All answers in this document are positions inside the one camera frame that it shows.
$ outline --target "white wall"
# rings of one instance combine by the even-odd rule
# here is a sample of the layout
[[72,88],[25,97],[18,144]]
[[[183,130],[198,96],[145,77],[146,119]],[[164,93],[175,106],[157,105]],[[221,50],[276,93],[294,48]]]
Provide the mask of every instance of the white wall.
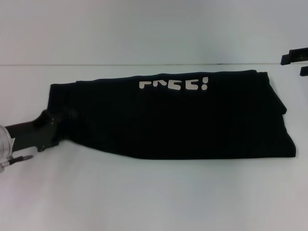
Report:
[[306,0],[1,0],[0,64],[279,63]]

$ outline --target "folded black t-shirt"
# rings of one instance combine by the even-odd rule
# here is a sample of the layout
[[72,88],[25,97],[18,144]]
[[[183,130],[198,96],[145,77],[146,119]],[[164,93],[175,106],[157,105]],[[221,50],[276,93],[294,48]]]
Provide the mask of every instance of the folded black t-shirt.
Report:
[[266,72],[159,74],[53,84],[66,136],[142,159],[294,157],[286,108]]

